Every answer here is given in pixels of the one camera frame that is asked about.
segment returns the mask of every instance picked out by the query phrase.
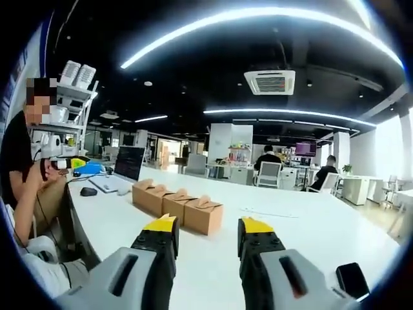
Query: white shelf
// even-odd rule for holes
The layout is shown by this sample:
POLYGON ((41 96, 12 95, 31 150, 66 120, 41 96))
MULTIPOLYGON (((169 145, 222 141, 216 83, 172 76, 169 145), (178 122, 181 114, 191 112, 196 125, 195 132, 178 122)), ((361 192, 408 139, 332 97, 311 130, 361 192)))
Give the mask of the white shelf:
POLYGON ((92 97, 93 91, 66 85, 62 83, 57 84, 57 96, 66 99, 71 99, 80 102, 86 102, 92 97))
POLYGON ((50 132, 62 133, 76 133, 83 129, 82 125, 66 124, 66 123, 40 123, 38 125, 31 125, 31 129, 50 132))

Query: cardboard box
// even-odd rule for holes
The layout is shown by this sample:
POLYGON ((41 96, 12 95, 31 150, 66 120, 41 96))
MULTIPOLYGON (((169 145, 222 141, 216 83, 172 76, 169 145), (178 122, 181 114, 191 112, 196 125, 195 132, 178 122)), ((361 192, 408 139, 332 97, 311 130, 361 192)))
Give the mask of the cardboard box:
POLYGON ((185 204, 184 226, 202 234, 212 234, 221 227, 223 206, 208 196, 185 204))
POLYGON ((179 189, 175 194, 163 197, 163 214, 176 216, 180 226, 184 226, 185 204, 196 198, 188 196, 185 189, 179 189))
POLYGON ((135 183, 132 186, 132 201, 154 216, 161 217, 163 197, 173 192, 168 191, 164 185, 153 186, 152 182, 152 179, 147 179, 135 183))

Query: person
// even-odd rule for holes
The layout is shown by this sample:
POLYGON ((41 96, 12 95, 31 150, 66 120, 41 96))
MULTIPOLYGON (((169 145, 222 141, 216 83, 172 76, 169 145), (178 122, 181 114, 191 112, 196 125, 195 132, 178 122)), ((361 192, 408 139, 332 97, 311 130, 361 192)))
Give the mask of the person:
POLYGON ((257 162, 255 163, 255 165, 254 165, 255 170, 257 170, 257 171, 260 170, 261 162, 263 162, 263 161, 267 161, 267 162, 270 162, 270 163, 282 163, 281 159, 274 154, 274 151, 273 151, 271 145, 265 145, 264 152, 265 152, 265 154, 261 155, 258 158, 257 162))
MULTIPOLYGON (((43 80, 50 84, 50 79, 43 80)), ((22 111, 18 112, 7 126, 0 153, 0 181, 3 188, 3 200, 13 209, 25 191, 28 171, 33 165, 27 126, 41 123, 43 116, 50 113, 52 97, 34 96, 32 93, 28 90, 22 111)), ((74 231, 70 209, 61 207, 65 184, 65 177, 62 177, 57 170, 50 170, 47 180, 42 181, 37 193, 34 215, 39 234, 50 228, 52 220, 58 216, 63 238, 66 243, 72 244, 74 243, 74 231)))
MULTIPOLYGON (((46 175, 53 173, 50 162, 46 161, 46 175)), ((36 282, 55 298, 72 287, 77 287, 85 283, 88 279, 88 268, 83 260, 78 259, 67 263, 45 262, 40 257, 30 252, 29 235, 32 226, 36 195, 43 184, 40 173, 40 162, 35 162, 28 171, 24 190, 15 209, 10 205, 4 205, 0 199, 1 212, 4 214, 8 224, 8 230, 14 235, 18 244, 17 250, 32 273, 36 282)))
POLYGON ((334 167, 335 164, 336 157, 334 155, 330 155, 327 158, 327 164, 317 172, 315 182, 310 186, 310 191, 311 189, 316 189, 317 191, 319 191, 329 172, 338 173, 337 169, 334 167))

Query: ceiling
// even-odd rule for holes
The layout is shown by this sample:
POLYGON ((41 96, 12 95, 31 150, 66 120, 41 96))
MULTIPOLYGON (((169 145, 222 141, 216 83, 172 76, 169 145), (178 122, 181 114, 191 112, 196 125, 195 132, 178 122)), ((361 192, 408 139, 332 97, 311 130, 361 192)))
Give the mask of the ceiling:
MULTIPOLYGON (((324 125, 346 127, 352 129, 352 134, 371 127, 302 114, 203 111, 277 108, 357 119, 405 81, 403 69, 393 59, 360 37, 320 21, 286 16, 251 17, 206 26, 165 43, 122 69, 121 65, 138 50, 181 26, 230 9, 248 8, 252 3, 254 7, 274 6, 275 1, 207 1, 208 5, 206 1, 191 1, 191 5, 189 1, 174 1, 174 5, 169 2, 152 1, 144 8, 134 9, 129 1, 116 1, 114 5, 79 0, 59 35, 67 15, 56 14, 52 20, 48 75, 58 76, 69 59, 97 69, 99 94, 93 102, 90 121, 131 132, 147 129, 179 138, 196 134, 196 139, 202 141, 207 127, 214 122, 243 118, 291 120, 296 123, 242 123, 254 125, 255 142, 265 143, 270 136, 281 136, 280 144, 293 144, 303 138, 319 139, 337 130, 324 125), (251 70, 283 68, 296 71, 293 96, 255 96, 243 75, 251 70), (145 81, 152 86, 145 86, 145 81), (112 121, 100 117, 107 110, 117 112, 119 118, 112 121), (168 117, 134 123, 161 115, 168 117), (300 121, 319 125, 299 124, 300 121)), ((366 29, 354 9, 343 2, 288 3, 295 8, 322 10, 366 29)), ((373 21, 370 28, 398 51, 380 23, 373 21)), ((387 109, 381 113, 381 119, 394 113, 395 110, 387 109)))

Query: yellow object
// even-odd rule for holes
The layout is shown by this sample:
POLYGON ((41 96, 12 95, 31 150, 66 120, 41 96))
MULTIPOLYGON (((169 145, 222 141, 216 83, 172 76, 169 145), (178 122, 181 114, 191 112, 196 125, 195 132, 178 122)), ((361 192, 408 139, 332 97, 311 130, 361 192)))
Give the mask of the yellow object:
POLYGON ((172 232, 172 227, 174 225, 174 220, 176 216, 169 216, 169 214, 163 215, 161 218, 150 222, 146 225, 144 231, 165 231, 166 233, 172 232))
POLYGON ((69 147, 74 147, 75 146, 75 138, 69 138, 67 140, 67 144, 69 145, 69 147))
POLYGON ((84 160, 81 160, 79 158, 72 158, 70 160, 70 168, 71 169, 76 169, 79 167, 83 167, 86 165, 86 162, 84 160))
POLYGON ((273 228, 264 222, 257 221, 253 218, 248 218, 246 216, 243 216, 241 219, 244 222, 245 233, 247 234, 274 232, 273 228))

